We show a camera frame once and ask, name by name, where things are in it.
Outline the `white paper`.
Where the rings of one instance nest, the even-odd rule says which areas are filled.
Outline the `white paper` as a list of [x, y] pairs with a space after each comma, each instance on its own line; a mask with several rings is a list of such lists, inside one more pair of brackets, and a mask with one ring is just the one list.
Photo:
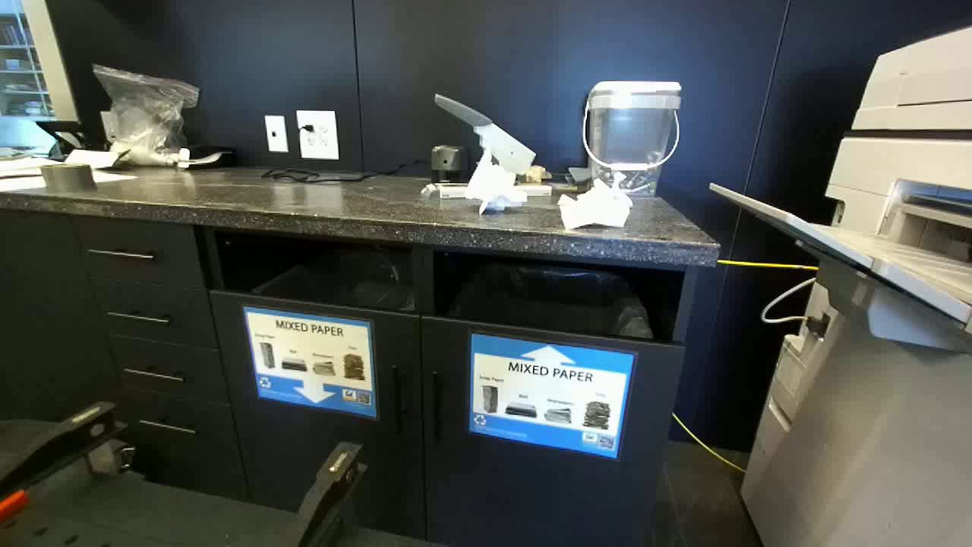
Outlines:
[[530, 202], [530, 196], [518, 186], [518, 178], [493, 163], [475, 170], [466, 196], [479, 205], [479, 214], [518, 210]]
[[631, 199], [619, 189], [593, 182], [584, 196], [560, 199], [560, 218], [575, 229], [623, 229], [631, 214]]

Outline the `right black bin liner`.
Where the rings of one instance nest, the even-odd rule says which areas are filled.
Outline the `right black bin liner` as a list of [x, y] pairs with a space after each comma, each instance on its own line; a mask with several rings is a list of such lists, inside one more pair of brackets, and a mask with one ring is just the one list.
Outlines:
[[604, 271], [584, 269], [479, 269], [455, 295], [452, 315], [649, 342], [649, 312], [636, 288]]

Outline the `black bin liner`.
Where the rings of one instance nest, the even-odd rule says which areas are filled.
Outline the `black bin liner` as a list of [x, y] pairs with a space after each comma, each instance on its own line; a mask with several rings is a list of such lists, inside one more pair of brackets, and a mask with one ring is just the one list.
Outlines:
[[649, 312], [636, 288], [604, 271], [584, 269], [479, 269], [455, 295], [452, 315], [649, 342]]
[[300, 263], [254, 285], [254, 295], [375, 311], [411, 311], [415, 305], [411, 260], [386, 250]]

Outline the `left black bin liner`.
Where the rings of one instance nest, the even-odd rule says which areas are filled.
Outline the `left black bin liner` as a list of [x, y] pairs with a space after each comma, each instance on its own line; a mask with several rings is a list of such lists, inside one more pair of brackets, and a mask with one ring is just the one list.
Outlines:
[[254, 285], [254, 295], [375, 311], [411, 311], [415, 305], [411, 260], [386, 250], [300, 263]]

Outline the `crumpled clear plastic bag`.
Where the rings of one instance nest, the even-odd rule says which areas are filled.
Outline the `crumpled clear plastic bag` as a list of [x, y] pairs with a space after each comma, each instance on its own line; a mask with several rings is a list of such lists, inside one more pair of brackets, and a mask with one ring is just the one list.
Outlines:
[[177, 167], [193, 158], [184, 112], [199, 107], [195, 84], [106, 65], [96, 68], [96, 79], [110, 98], [100, 125], [121, 163]]

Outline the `right mixed paper sign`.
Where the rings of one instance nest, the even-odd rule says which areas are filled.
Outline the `right mixed paper sign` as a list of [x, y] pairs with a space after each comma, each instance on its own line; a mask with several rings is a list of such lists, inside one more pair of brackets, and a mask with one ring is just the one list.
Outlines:
[[468, 342], [468, 432], [618, 459], [636, 355], [503, 335]]

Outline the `mixed paper sign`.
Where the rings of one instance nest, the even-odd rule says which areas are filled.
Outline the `mixed paper sign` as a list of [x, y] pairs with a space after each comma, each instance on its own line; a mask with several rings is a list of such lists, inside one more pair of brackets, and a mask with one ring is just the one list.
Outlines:
[[380, 418], [369, 319], [246, 305], [243, 326], [263, 401]]
[[618, 459], [636, 355], [503, 335], [468, 342], [468, 432]]

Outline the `left mixed paper sign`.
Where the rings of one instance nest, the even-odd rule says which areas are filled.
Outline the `left mixed paper sign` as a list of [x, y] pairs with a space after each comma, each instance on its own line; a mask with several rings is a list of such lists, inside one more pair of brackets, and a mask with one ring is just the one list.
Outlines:
[[243, 326], [263, 401], [380, 418], [369, 319], [246, 305]]

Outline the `clear plastic bucket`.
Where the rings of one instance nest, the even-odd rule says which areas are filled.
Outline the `clear plastic bucket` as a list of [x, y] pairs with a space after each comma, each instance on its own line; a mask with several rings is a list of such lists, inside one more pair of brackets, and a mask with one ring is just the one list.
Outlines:
[[681, 145], [679, 82], [596, 82], [584, 105], [584, 152], [593, 180], [625, 196], [653, 196]]

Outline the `white power outlet plate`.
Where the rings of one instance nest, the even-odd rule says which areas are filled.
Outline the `white power outlet plate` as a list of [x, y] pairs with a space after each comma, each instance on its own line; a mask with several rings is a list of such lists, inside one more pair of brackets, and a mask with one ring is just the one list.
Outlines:
[[342, 138], [339, 138], [339, 112], [335, 110], [299, 110], [299, 142], [300, 155], [314, 162], [339, 162]]

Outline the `black drawer cabinet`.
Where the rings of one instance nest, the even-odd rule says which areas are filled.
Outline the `black drawer cabinet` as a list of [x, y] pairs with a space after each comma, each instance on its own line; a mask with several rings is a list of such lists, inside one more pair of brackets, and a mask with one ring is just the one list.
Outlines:
[[121, 218], [82, 218], [77, 232], [120, 370], [134, 466], [158, 485], [243, 499], [195, 232]]

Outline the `large white office printer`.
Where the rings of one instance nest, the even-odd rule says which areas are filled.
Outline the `large white office printer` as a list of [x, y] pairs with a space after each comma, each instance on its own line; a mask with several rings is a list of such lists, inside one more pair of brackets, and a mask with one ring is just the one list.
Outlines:
[[972, 32], [882, 54], [830, 221], [725, 202], [821, 263], [740, 485], [767, 547], [972, 547]]

